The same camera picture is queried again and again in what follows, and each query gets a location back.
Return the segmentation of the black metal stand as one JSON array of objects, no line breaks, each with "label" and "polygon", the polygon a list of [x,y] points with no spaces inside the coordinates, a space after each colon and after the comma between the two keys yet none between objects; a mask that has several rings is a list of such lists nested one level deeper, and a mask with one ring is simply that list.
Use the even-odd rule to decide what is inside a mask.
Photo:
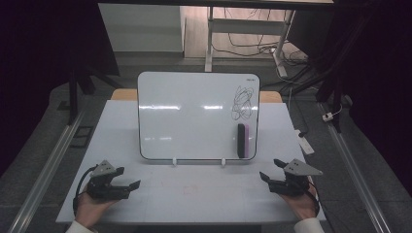
[{"label": "black metal stand", "polygon": [[308,56],[309,67],[316,71],[316,76],[304,82],[294,94],[320,83],[316,101],[324,103],[332,98],[334,117],[331,122],[338,132],[343,94],[342,72],[358,38],[358,30],[358,21],[354,17],[327,13],[315,15],[301,11],[294,16],[288,35],[289,41]]},{"label": "black metal stand", "polygon": [[107,74],[97,70],[89,65],[70,65],[65,70],[64,78],[68,82],[69,86],[69,101],[68,110],[69,118],[68,125],[72,125],[79,114],[79,102],[78,102],[78,87],[85,95],[91,95],[95,92],[95,85],[91,80],[92,77],[96,77],[98,80],[106,83],[114,88],[122,88],[122,85]]}]

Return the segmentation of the wooden table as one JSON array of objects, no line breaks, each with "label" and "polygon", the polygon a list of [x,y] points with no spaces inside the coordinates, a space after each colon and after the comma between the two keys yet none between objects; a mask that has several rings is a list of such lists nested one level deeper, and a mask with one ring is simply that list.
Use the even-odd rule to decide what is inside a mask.
[{"label": "wooden table", "polygon": [[[121,101],[136,101],[137,90],[134,88],[119,88],[116,89],[111,97],[112,100]],[[277,91],[262,91],[260,93],[261,103],[282,103],[282,97]]]}]

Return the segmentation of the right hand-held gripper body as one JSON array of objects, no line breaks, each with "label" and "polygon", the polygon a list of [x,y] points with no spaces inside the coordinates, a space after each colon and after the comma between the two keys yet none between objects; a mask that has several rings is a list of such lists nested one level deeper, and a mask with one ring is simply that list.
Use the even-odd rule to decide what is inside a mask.
[{"label": "right hand-held gripper body", "polygon": [[269,190],[290,197],[303,195],[309,190],[309,177],[323,174],[321,170],[298,159],[293,159],[282,170],[285,173],[285,179],[283,181],[271,180]]}]

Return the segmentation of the black rectangular floor frame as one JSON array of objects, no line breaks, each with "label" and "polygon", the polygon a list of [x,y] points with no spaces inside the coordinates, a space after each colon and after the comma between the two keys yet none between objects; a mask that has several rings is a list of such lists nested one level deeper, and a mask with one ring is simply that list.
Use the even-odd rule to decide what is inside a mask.
[{"label": "black rectangular floor frame", "polygon": [[79,126],[72,138],[70,147],[74,149],[86,149],[92,138],[93,126]]}]

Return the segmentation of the white whiteboard with black frame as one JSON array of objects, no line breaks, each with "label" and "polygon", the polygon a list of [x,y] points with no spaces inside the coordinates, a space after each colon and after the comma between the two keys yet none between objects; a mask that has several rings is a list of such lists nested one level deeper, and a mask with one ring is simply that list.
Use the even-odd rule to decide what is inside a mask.
[{"label": "white whiteboard with black frame", "polygon": [[[250,160],[257,154],[255,74],[143,72],[137,78],[140,154],[150,160]],[[249,156],[237,154],[238,124]]]}]

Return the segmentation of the person's right hand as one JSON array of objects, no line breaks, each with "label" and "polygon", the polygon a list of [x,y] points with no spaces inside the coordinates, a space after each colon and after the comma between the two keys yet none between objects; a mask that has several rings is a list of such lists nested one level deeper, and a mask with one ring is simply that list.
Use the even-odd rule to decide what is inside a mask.
[{"label": "person's right hand", "polygon": [[295,197],[281,195],[281,198],[292,209],[298,220],[317,217],[316,205],[308,194]]}]

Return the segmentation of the purple and black whiteboard eraser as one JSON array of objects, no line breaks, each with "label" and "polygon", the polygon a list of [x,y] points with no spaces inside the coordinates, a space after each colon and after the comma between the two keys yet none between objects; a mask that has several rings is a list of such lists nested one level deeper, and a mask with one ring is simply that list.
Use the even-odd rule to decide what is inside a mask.
[{"label": "purple and black whiteboard eraser", "polygon": [[247,158],[249,156],[249,126],[244,123],[239,123],[237,129],[238,157]]}]

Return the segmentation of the person's left hand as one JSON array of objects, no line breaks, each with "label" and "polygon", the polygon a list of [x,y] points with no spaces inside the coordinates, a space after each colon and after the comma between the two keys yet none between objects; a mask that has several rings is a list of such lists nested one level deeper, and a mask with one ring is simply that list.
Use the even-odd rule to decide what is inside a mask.
[{"label": "person's left hand", "polygon": [[91,229],[104,213],[116,203],[118,203],[118,200],[94,200],[84,192],[79,197],[75,221],[85,228]]}]

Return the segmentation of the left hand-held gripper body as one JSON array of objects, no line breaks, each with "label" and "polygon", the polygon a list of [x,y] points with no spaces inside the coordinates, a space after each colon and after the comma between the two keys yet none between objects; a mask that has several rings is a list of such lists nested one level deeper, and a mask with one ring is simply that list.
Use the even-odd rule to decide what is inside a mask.
[{"label": "left hand-held gripper body", "polygon": [[116,171],[111,163],[103,160],[92,171],[89,182],[86,185],[86,193],[97,200],[121,200],[129,197],[128,186],[111,185],[112,174]]}]

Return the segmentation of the aluminium floor rail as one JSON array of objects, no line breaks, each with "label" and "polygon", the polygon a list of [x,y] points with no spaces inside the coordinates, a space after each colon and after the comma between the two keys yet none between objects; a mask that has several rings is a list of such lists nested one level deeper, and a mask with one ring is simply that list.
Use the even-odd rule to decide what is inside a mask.
[{"label": "aluminium floor rail", "polygon": [[375,231],[377,233],[393,233],[389,222],[384,216],[374,194],[366,183],[361,169],[357,165],[343,135],[336,130],[336,127],[333,125],[331,120],[325,121],[325,125],[327,126],[331,138],[342,157],[348,174],[350,175],[360,199],[364,204]]},{"label": "aluminium floor rail", "polygon": [[49,156],[45,166],[43,167],[36,182],[30,189],[26,199],[20,207],[13,223],[8,229],[7,233],[25,233],[32,218],[34,217],[55,172],[67,151],[71,140],[73,139],[76,130],[78,129],[85,111],[80,110],[78,115],[73,119],[72,123],[64,127],[63,132],[58,138],[51,155]]}]

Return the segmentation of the white metal desk frame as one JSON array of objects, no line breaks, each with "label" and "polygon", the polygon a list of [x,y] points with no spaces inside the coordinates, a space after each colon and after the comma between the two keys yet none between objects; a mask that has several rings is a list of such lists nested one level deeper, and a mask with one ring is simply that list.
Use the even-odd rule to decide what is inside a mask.
[{"label": "white metal desk frame", "polygon": [[275,44],[274,49],[269,53],[273,57],[276,70],[280,78],[288,76],[281,59],[283,46],[292,24],[294,15],[293,10],[284,10],[283,20],[260,20],[260,19],[240,19],[240,18],[220,18],[214,17],[214,8],[208,8],[207,15],[207,48],[205,56],[205,71],[211,72],[213,66],[213,35],[215,33],[223,34],[244,34],[244,35],[271,35],[277,36],[279,41]]}]

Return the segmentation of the white power strip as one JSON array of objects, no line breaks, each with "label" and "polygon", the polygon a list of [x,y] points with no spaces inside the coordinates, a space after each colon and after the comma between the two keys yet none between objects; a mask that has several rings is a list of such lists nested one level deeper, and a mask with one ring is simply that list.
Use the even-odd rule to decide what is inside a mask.
[{"label": "white power strip", "polygon": [[298,141],[303,153],[305,155],[313,154],[315,151],[311,147],[309,142],[306,140],[306,138],[304,137],[304,134],[298,129],[295,129],[294,132],[296,134],[297,141]]}]

